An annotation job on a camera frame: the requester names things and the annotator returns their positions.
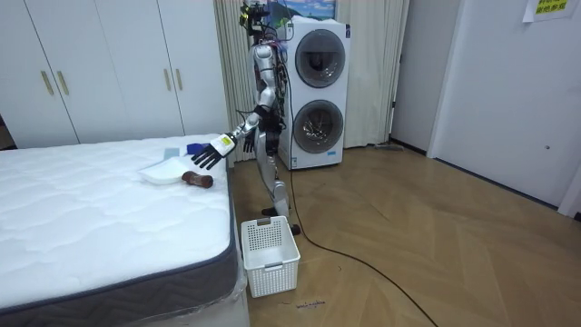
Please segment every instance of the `washing machine door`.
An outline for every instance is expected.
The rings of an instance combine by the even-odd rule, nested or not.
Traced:
[[[345,66],[345,48],[331,31],[318,29],[300,40],[295,54],[300,79],[309,86],[327,87],[341,76]]]
[[[310,154],[321,154],[332,148],[343,134],[343,114],[326,100],[303,106],[293,123],[294,139]]]

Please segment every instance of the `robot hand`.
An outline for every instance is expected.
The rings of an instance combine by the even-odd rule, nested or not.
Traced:
[[[243,151],[247,154],[251,154],[254,152],[254,136],[256,134],[256,130],[252,130],[252,132],[246,135],[244,138],[244,148]]]
[[[222,134],[211,140],[210,145],[193,156],[192,161],[194,164],[199,165],[200,168],[207,166],[206,169],[210,170],[222,158],[228,156],[234,150],[237,143],[238,140],[236,140],[232,133]]]

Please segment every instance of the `laundry basket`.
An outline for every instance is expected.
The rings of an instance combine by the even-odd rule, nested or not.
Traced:
[[[287,219],[281,216],[245,222],[241,231],[252,297],[297,288],[300,254]]]

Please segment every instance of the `picture on top of machine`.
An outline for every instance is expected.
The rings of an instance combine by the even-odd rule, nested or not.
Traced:
[[[279,28],[293,16],[314,18],[317,20],[334,19],[336,0],[261,0],[271,13],[267,22]]]

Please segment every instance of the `cabinet handle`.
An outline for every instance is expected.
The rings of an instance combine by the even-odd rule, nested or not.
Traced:
[[[51,86],[51,83],[48,80],[48,76],[46,75],[46,72],[45,71],[40,71],[40,75],[43,76],[44,85],[46,85],[46,91],[48,91],[48,93],[50,95],[54,95],[53,87]]]
[[[170,76],[167,74],[167,69],[163,69],[163,74],[165,74],[165,85],[167,86],[167,90],[171,91],[172,86],[170,85]]]
[[[175,74],[178,76],[178,86],[180,87],[180,91],[183,90],[182,88],[182,75],[180,74],[180,70],[176,69]]]
[[[63,86],[63,92],[66,95],[69,95],[69,88],[66,87],[66,82],[64,81],[63,73],[61,71],[58,71],[57,74],[58,74],[58,79],[59,79],[59,81],[61,81],[61,85]]]

